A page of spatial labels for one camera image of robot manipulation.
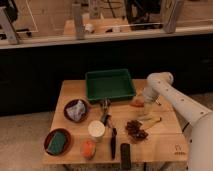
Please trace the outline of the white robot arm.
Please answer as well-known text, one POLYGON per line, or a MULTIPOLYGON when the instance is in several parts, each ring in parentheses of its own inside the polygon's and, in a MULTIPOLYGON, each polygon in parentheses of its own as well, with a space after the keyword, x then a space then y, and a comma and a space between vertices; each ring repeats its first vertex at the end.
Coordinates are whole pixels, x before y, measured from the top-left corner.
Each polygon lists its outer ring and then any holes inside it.
POLYGON ((213 110, 175 89, 170 72, 152 73, 142 91, 145 103, 155 102, 159 95, 169 101, 192 126, 188 171, 213 171, 213 110))

